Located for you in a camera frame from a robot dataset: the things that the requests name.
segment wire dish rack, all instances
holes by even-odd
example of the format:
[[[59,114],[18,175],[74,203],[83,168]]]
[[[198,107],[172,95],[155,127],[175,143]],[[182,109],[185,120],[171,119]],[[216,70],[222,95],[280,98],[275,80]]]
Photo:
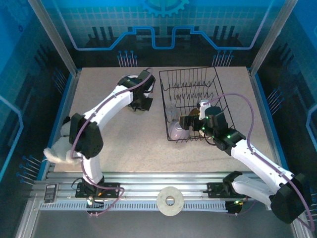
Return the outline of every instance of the wire dish rack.
[[[173,140],[169,135],[169,124],[166,108],[175,106],[177,116],[188,116],[192,109],[197,108],[197,103],[203,99],[211,100],[223,94],[222,86],[214,67],[186,68],[176,70],[164,70],[159,72],[162,92],[166,135],[168,141],[198,141],[205,139],[198,131],[190,129],[190,135],[186,139]],[[228,127],[235,129],[230,109],[225,97],[212,103],[223,110]]]

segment enclosure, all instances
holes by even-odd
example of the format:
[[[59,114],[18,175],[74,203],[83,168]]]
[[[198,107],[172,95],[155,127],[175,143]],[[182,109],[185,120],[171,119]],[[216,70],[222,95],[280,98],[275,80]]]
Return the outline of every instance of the enclosure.
[[[259,203],[236,219],[223,216],[230,200],[209,199],[206,184],[232,171],[259,177],[212,146],[202,129],[173,137],[170,118],[195,115],[200,100],[223,93],[247,97],[255,114],[252,144],[307,176],[316,221],[316,10],[314,0],[0,1],[1,235],[314,237]],[[151,109],[124,108],[101,132],[105,180],[126,192],[113,211],[90,219],[86,200],[72,189],[80,165],[50,163],[43,150],[60,138],[66,116],[89,111],[123,76],[147,67],[156,79]],[[230,128],[248,134],[251,114],[242,99],[225,96],[213,106]],[[46,205],[53,183],[56,202]],[[156,206],[166,186],[185,199],[171,218]],[[300,217],[309,223],[307,213]]]

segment round disc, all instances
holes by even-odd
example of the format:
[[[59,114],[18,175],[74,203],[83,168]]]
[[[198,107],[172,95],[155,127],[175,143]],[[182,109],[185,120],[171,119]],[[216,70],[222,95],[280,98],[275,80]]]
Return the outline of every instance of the round disc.
[[[173,205],[168,205],[166,199],[174,199]],[[183,194],[175,187],[165,187],[158,194],[157,205],[160,212],[166,216],[177,215],[184,207]]]

